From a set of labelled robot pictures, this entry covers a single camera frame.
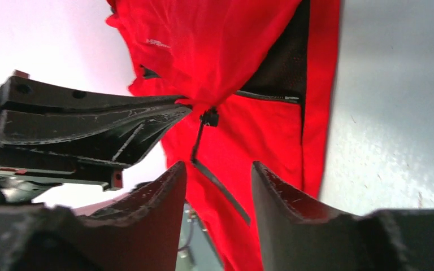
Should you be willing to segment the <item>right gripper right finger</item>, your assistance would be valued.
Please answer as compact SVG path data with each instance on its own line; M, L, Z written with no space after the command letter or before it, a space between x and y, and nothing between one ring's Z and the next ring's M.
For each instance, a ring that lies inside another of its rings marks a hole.
M434 209L357 216L312 198L258 161L251 181L265 270L434 270Z

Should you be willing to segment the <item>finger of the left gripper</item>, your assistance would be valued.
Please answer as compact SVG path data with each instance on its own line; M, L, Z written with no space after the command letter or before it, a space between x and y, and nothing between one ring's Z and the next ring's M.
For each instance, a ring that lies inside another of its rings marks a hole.
M119 190L123 170L190 113L179 99L92 93L11 76L0 86L0 176Z

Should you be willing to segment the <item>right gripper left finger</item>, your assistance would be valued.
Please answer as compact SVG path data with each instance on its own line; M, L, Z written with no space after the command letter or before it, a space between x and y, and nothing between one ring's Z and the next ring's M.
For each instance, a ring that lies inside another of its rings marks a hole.
M89 216L0 206L0 270L174 270L185 193L180 161Z

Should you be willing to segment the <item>red zip jacket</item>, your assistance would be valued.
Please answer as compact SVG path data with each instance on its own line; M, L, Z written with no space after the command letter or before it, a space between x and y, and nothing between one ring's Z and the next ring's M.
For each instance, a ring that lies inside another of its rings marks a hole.
M317 196L338 56L340 1L110 1L136 96L193 111L162 138L225 270L262 270L251 165Z

